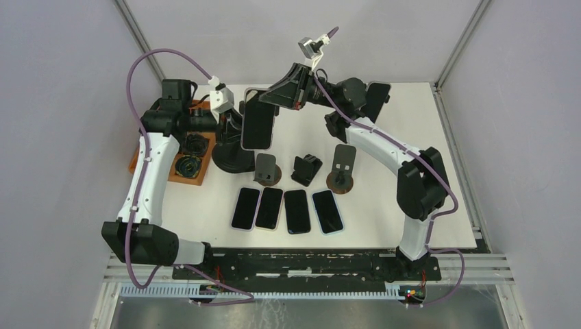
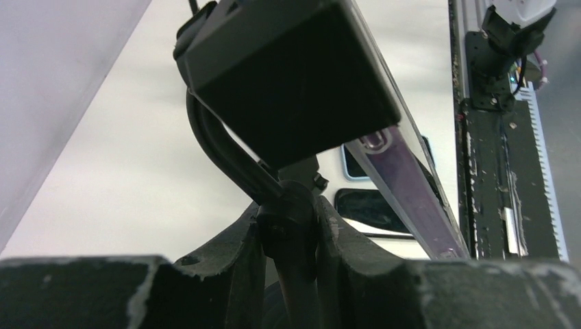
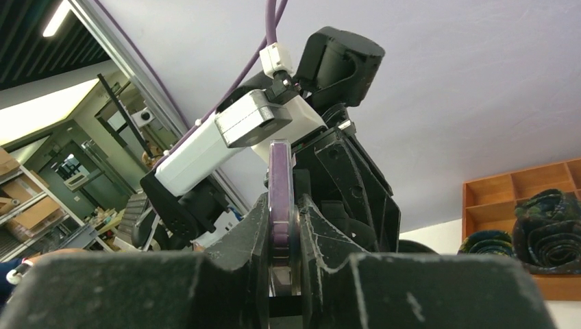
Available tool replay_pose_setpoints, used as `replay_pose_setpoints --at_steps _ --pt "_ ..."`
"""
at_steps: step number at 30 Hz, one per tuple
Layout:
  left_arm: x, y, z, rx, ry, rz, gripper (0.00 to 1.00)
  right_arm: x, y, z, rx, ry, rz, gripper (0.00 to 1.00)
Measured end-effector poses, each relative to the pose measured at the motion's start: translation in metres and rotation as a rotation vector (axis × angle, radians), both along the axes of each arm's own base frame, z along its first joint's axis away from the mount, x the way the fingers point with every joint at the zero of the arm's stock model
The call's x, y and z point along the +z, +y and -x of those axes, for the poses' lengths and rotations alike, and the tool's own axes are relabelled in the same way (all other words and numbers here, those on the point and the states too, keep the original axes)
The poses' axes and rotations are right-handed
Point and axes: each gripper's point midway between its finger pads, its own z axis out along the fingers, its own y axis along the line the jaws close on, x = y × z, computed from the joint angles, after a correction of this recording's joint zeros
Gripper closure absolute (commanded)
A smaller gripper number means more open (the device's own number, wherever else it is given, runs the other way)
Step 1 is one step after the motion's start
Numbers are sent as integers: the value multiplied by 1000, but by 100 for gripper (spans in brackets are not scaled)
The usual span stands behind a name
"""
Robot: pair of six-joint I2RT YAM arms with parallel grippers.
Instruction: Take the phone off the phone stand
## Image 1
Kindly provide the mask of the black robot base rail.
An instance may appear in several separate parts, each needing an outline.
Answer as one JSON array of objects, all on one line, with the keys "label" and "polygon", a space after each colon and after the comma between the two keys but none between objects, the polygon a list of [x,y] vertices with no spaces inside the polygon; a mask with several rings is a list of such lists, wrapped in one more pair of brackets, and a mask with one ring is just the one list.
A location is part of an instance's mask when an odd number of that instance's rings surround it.
[{"label": "black robot base rail", "polygon": [[249,293],[382,292],[442,278],[437,258],[410,263],[393,249],[214,247],[197,268]]}]

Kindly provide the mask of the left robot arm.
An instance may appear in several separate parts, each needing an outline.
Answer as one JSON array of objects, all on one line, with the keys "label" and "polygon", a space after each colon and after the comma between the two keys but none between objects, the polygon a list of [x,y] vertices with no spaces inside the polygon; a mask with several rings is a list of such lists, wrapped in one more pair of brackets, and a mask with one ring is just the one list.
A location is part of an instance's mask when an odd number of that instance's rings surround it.
[{"label": "left robot arm", "polygon": [[125,264],[171,266],[188,264],[199,279],[209,278],[215,261],[207,256],[209,245],[180,239],[162,227],[162,205],[173,161],[189,132],[212,132],[223,114],[234,107],[232,91],[212,76],[209,85],[210,114],[195,119],[191,81],[165,79],[162,96],[139,115],[139,150],[134,176],[116,221],[104,222],[101,235]]}]

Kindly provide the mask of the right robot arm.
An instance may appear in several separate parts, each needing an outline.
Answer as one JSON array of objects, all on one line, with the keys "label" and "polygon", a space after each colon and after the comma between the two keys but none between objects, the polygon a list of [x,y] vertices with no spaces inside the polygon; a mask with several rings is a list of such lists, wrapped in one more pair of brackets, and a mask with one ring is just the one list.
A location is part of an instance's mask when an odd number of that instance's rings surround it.
[{"label": "right robot arm", "polygon": [[413,147],[375,124],[390,89],[389,83],[366,84],[357,77],[330,82],[323,69],[294,63],[258,100],[289,110],[301,110],[307,103],[334,109],[325,116],[330,135],[370,155],[395,175],[396,200],[404,214],[395,268],[401,278],[412,280],[435,253],[430,247],[435,219],[456,212],[459,202],[438,149]]}]

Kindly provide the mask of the cream case smartphone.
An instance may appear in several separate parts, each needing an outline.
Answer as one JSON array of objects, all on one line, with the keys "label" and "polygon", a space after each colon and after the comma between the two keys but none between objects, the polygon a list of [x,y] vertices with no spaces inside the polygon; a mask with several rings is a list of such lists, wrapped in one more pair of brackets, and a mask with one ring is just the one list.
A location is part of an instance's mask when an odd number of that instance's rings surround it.
[{"label": "cream case smartphone", "polygon": [[283,194],[283,190],[279,188],[265,187],[263,189],[255,220],[257,228],[265,230],[276,229]]}]

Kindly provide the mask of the wood-base phone stand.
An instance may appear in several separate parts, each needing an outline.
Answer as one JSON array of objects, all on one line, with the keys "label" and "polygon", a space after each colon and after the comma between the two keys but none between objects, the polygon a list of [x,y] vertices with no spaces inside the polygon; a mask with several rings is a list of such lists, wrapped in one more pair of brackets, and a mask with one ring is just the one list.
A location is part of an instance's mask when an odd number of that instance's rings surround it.
[{"label": "wood-base phone stand", "polygon": [[275,186],[282,177],[282,171],[272,154],[259,153],[256,156],[254,182],[265,187]]}]

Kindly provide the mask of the black small phone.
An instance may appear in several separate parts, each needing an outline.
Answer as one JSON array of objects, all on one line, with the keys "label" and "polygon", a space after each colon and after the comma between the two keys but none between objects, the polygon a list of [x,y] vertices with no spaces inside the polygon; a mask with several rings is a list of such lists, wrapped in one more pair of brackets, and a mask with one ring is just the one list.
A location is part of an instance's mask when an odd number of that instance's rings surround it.
[{"label": "black small phone", "polygon": [[306,191],[302,189],[286,191],[284,206],[288,233],[309,233],[311,225]]}]

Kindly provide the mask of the lilac case smartphone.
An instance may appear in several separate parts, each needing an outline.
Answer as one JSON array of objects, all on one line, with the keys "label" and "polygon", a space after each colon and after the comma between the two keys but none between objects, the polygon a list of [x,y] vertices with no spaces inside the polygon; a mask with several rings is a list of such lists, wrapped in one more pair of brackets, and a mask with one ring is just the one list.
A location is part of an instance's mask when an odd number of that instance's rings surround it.
[{"label": "lilac case smartphone", "polygon": [[260,199],[260,190],[242,187],[239,191],[231,220],[231,227],[237,230],[251,230]]}]

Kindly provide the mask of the black round-base phone stand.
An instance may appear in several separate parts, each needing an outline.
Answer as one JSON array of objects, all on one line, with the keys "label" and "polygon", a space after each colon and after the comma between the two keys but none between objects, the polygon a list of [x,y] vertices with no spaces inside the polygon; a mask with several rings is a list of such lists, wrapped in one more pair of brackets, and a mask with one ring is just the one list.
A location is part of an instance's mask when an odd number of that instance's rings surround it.
[{"label": "black round-base phone stand", "polygon": [[240,143],[243,116],[233,108],[228,111],[232,111],[232,125],[236,129],[236,135],[231,141],[216,141],[212,159],[218,168],[227,173],[255,171],[254,151],[242,149]]}]

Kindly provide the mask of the light blue case phone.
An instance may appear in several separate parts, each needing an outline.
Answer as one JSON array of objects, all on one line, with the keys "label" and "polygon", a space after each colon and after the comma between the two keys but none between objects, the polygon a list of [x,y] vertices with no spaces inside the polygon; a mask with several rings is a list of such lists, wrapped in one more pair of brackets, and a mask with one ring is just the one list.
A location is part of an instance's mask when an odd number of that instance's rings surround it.
[{"label": "light blue case phone", "polygon": [[345,229],[335,196],[331,190],[313,193],[312,200],[323,234],[334,234]]}]

